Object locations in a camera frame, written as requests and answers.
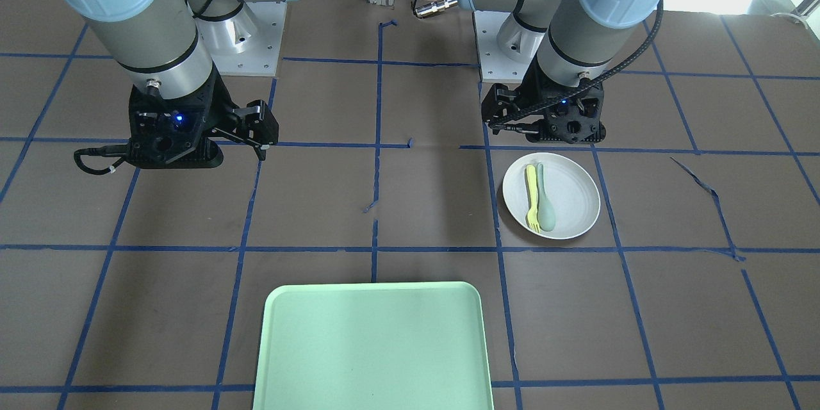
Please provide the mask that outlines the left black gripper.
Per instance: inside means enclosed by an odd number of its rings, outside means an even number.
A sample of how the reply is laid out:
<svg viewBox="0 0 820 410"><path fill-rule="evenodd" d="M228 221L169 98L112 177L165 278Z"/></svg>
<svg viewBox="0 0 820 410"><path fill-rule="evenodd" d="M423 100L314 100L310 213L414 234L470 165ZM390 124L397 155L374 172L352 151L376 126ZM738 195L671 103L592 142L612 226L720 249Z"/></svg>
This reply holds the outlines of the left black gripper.
<svg viewBox="0 0 820 410"><path fill-rule="evenodd" d="M572 91L551 80L537 68L525 71L522 84L515 90L494 83L481 101L481 119L492 135L513 131L533 144L597 144L606 138L600 116L603 110L603 83L564 98L540 112L530 111L537 103Z"/></svg>

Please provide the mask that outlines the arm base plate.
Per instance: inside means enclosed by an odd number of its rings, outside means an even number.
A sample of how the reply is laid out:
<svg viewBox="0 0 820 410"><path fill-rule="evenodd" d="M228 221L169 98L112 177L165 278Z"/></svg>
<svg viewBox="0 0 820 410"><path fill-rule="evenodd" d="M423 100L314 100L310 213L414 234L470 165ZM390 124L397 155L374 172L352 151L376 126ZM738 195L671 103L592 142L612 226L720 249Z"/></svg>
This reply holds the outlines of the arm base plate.
<svg viewBox="0 0 820 410"><path fill-rule="evenodd" d="M219 22L197 19L197 30L222 76L276 77L287 3L247 3Z"/></svg>
<svg viewBox="0 0 820 410"><path fill-rule="evenodd" d="M544 38L544 31L526 28L512 13L475 11L475 43L481 80L518 85Z"/></svg>

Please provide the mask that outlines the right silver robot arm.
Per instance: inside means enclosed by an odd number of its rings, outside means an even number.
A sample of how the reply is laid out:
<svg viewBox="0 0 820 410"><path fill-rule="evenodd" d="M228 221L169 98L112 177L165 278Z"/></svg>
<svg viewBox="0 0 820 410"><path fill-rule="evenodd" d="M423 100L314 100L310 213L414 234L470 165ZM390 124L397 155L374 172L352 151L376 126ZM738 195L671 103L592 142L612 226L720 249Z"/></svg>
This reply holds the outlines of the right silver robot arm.
<svg viewBox="0 0 820 410"><path fill-rule="evenodd" d="M249 145L259 161L279 141L279 124L261 99L232 101L218 56L269 52L252 3L298 0L65 0L131 78L131 136L120 145L74 151L91 176L123 163L143 170L216 168L223 138Z"/></svg>

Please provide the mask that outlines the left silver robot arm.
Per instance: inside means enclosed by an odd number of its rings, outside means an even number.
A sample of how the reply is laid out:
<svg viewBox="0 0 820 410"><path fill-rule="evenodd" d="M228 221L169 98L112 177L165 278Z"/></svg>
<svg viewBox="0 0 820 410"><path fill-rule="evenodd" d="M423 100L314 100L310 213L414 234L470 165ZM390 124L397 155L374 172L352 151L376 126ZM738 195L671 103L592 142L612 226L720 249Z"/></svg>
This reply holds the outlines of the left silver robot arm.
<svg viewBox="0 0 820 410"><path fill-rule="evenodd" d="M597 144L604 82L635 62L658 35L664 0L457 0L469 11L505 12L531 48L517 88L493 84L481 118L497 135L532 144Z"/></svg>

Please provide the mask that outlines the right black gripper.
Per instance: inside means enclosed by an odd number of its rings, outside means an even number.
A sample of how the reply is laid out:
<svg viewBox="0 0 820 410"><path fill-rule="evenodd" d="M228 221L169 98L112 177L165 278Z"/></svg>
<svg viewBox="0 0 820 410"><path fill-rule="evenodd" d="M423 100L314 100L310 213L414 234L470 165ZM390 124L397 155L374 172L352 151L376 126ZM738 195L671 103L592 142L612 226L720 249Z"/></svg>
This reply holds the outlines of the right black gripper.
<svg viewBox="0 0 820 410"><path fill-rule="evenodd" d="M249 145L259 161L279 142L279 123L264 100L238 107L214 104L225 85L213 69L194 92L165 99L158 89L132 86L128 101L129 137L126 162L143 170L216 168L224 159L210 138Z"/></svg>

